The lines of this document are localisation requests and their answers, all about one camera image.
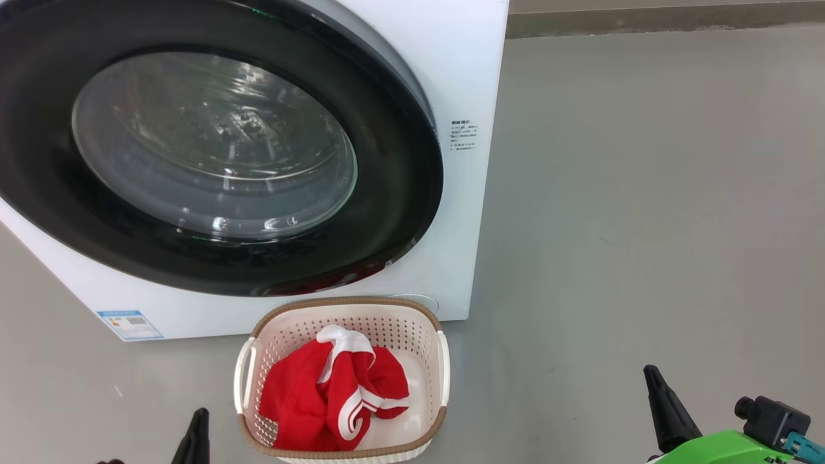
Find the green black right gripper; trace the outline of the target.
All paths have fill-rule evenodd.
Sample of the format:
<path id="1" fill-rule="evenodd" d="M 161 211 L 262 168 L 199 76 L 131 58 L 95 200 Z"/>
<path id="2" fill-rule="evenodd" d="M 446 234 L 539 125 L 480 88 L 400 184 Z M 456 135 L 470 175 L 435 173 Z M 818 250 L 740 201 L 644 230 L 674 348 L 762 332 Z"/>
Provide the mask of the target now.
<path id="1" fill-rule="evenodd" d="M 788 464 L 793 460 L 782 441 L 799 430 L 782 432 L 776 441 L 778 447 L 737 430 L 704 436 L 658 367 L 643 367 L 643 376 L 660 450 L 648 464 Z"/>

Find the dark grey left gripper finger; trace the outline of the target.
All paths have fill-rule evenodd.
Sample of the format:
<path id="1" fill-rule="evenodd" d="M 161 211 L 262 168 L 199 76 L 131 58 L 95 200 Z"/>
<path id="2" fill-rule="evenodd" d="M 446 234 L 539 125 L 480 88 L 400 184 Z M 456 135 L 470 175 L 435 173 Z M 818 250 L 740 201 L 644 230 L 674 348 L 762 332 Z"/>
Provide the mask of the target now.
<path id="1" fill-rule="evenodd" d="M 210 464 L 208 409 L 194 412 L 171 464 Z"/>

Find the red and white garment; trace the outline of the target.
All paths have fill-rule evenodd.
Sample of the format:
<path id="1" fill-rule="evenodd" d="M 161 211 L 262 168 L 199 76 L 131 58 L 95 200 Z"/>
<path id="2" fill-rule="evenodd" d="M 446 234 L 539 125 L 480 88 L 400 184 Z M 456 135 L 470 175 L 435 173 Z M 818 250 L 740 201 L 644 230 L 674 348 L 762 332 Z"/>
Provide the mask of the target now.
<path id="1" fill-rule="evenodd" d="M 274 364 L 258 411 L 277 424 L 276 449 L 350 452 L 372 419 L 403 414 L 409 395 L 395 355 L 356 330 L 331 324 Z"/>

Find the glass washing machine door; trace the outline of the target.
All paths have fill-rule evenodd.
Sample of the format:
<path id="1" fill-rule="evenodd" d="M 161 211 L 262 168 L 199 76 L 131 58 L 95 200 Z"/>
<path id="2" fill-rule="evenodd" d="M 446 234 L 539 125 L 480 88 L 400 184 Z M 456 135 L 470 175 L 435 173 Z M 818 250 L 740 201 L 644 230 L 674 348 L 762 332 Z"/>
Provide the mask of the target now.
<path id="1" fill-rule="evenodd" d="M 379 273 L 444 193 L 405 59 L 335 0 L 0 0 L 0 199 L 195 293 Z"/>

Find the cream perforated laundry basket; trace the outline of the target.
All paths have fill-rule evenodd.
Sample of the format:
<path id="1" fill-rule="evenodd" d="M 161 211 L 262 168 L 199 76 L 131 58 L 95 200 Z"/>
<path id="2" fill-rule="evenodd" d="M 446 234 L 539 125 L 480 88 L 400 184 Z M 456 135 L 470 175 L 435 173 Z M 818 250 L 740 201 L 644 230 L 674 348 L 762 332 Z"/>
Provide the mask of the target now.
<path id="1" fill-rule="evenodd" d="M 450 399 L 450 350 L 436 318 L 400 314 L 383 297 L 306 300 L 280 306 L 263 317 L 239 353 L 235 409 L 242 435 L 262 454 L 289 464 L 398 464 L 420 456 L 444 423 Z M 400 361 L 409 381 L 409 408 L 394 419 L 374 418 L 350 452 L 303 452 L 273 446 L 278 427 L 259 414 L 270 369 L 336 324 L 365 335 Z"/>

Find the white front-load washing machine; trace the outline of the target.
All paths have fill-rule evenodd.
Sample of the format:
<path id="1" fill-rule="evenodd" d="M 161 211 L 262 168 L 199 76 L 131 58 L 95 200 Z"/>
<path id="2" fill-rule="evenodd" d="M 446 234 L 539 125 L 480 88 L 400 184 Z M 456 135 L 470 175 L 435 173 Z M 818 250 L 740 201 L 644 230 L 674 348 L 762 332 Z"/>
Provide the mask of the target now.
<path id="1" fill-rule="evenodd" d="M 401 259 L 360 281 L 302 295 L 195 293 L 116 271 L 27 223 L 0 199 L 0 224 L 86 308 L 140 311 L 167 340 L 247 334 L 281 305 L 415 293 L 440 320 L 471 311 L 509 0 L 335 0 L 388 39 L 412 68 L 435 115 L 444 167 L 436 218 Z"/>

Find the blue energy label sticker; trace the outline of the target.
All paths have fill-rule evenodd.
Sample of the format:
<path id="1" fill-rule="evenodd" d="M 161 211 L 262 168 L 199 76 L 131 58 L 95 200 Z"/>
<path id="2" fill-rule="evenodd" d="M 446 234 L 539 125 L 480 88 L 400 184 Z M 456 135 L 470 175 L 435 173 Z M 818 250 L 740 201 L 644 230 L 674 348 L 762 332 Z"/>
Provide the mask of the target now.
<path id="1" fill-rule="evenodd" d="M 97 311 L 97 316 L 125 342 L 163 340 L 160 331 L 140 311 Z"/>

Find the round white filter cover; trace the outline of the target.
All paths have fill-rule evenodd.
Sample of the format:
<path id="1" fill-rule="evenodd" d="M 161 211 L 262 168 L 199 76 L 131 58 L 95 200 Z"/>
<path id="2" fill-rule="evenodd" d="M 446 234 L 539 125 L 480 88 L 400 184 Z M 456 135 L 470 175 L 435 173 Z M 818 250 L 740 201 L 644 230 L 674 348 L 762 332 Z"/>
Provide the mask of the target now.
<path id="1" fill-rule="evenodd" d="M 415 317 L 436 318 L 439 312 L 439 303 L 431 296 L 403 293 L 390 295 L 384 305 L 395 313 L 413 314 Z"/>

